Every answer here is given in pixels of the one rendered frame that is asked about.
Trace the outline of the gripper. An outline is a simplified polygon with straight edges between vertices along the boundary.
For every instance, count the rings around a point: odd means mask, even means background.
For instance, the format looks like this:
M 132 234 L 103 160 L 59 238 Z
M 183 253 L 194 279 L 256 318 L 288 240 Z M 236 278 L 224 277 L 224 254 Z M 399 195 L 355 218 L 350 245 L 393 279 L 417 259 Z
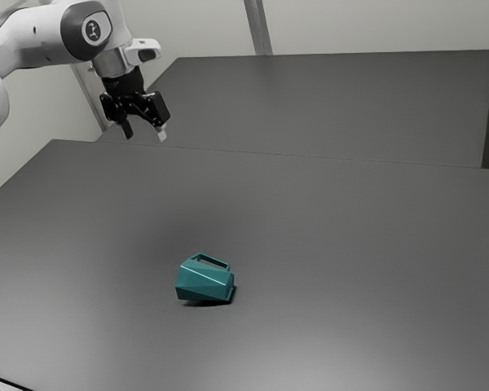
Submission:
M 133 129 L 126 119 L 128 115 L 137 115 L 149 123 L 159 143 L 166 140 L 165 127 L 171 118 L 170 111 L 159 91 L 145 94 L 140 67 L 119 77 L 103 77 L 102 82 L 104 92 L 99 100 L 104 114 L 109 121 L 121 123 L 126 140 L 133 137 Z

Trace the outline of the teal faceted mug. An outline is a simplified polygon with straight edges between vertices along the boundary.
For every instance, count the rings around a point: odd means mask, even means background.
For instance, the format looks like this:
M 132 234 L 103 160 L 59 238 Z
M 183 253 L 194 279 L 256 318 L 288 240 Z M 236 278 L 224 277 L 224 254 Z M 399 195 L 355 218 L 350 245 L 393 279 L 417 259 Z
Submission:
M 228 263 L 197 253 L 180 265 L 174 288 L 179 300 L 229 302 L 235 276 Z

